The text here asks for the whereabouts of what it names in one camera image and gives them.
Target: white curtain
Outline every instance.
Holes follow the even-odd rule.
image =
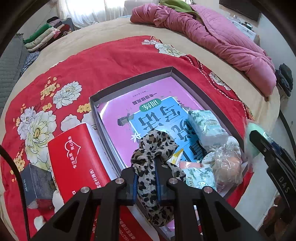
[[[72,18],[80,28],[123,16],[125,0],[58,0],[61,19]]]

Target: black tv screen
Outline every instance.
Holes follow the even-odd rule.
[[[219,0],[219,4],[252,20],[258,21],[259,19],[260,11],[248,0]]]

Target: white floor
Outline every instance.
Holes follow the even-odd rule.
[[[295,159],[291,142],[280,118],[276,121],[271,137]],[[256,229],[261,226],[277,195],[277,190],[268,177],[266,169],[267,164],[261,156],[254,168],[255,173],[250,184],[236,206],[236,210]]]

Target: leopard print scrunchie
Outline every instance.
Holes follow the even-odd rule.
[[[147,210],[150,222],[155,226],[164,226],[173,220],[173,206],[160,206],[156,196],[154,158],[159,156],[162,166],[172,170],[173,177],[185,181],[186,174],[179,167],[166,162],[172,157],[178,145],[163,131],[152,129],[141,138],[139,149],[135,150],[131,163],[138,175],[138,195]]]

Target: green blanket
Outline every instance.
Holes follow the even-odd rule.
[[[28,39],[25,39],[24,44],[34,41],[49,28],[51,28],[51,26],[48,23],[44,24],[40,29],[38,29],[35,33],[33,33]]]
[[[161,0],[160,4],[174,9],[176,12],[185,12],[199,18],[198,13],[195,12],[189,4],[181,0]]]

